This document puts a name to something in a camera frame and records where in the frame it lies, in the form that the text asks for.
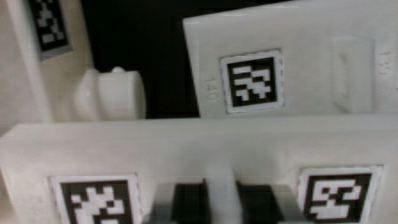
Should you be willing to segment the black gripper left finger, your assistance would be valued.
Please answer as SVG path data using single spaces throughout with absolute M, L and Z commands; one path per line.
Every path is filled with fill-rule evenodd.
M 210 224 L 206 181 L 158 185 L 148 224 Z

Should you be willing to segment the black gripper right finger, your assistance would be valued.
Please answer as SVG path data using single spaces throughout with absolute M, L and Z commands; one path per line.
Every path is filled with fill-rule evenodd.
M 281 184 L 237 182 L 242 224 L 301 224 L 302 213 L 293 191 Z

